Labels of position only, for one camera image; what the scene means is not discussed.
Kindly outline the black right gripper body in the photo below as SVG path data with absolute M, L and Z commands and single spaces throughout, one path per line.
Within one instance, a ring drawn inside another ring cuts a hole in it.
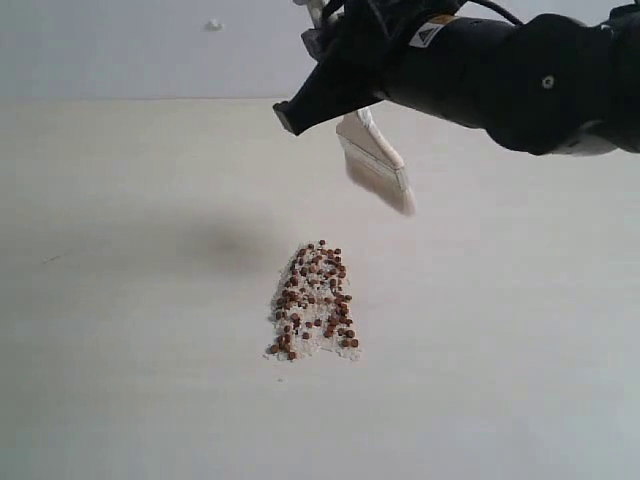
M 360 62 L 374 62 L 400 42 L 417 20 L 448 14 L 448 1 L 343 1 L 343 15 L 326 28 L 302 34 L 303 43 L 316 61 L 327 56 L 343 56 Z

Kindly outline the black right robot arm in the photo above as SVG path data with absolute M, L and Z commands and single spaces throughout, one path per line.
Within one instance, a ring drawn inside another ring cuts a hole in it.
M 275 105 L 286 130 L 389 101 L 532 155 L 639 150 L 639 7 L 589 26 L 460 15 L 458 1 L 332 1 L 303 35 L 316 65 Z

